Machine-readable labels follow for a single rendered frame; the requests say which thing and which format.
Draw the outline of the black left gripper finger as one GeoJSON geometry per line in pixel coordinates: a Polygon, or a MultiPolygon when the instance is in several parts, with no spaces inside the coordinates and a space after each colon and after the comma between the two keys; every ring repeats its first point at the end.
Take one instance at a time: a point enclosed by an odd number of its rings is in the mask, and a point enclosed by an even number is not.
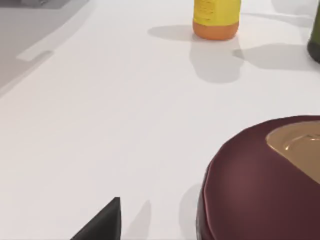
{"type": "Polygon", "coordinates": [[[114,197],[70,240],[121,240],[121,198],[114,197]]]}

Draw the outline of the dark red can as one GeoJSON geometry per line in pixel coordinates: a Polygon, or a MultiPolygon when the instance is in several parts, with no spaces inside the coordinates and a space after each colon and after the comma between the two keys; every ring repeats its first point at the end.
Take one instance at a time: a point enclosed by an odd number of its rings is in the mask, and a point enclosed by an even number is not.
{"type": "Polygon", "coordinates": [[[196,240],[320,240],[320,184],[267,144],[276,128],[320,115],[271,119],[222,145],[201,186],[196,240]]]}

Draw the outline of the yellow and orange bottle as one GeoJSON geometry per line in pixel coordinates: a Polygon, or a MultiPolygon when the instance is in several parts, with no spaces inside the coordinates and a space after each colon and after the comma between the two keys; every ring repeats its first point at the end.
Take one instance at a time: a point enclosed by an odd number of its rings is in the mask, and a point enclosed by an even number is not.
{"type": "Polygon", "coordinates": [[[192,29],[206,40],[232,39],[239,28],[242,0],[194,0],[192,29]]]}

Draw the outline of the dark green bottle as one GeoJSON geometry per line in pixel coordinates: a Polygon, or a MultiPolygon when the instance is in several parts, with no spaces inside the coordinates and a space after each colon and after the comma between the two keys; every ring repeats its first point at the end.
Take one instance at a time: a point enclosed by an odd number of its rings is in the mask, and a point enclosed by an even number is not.
{"type": "Polygon", "coordinates": [[[307,43],[307,51],[309,56],[318,64],[320,64],[320,13],[315,16],[313,28],[309,41],[307,43]]]}

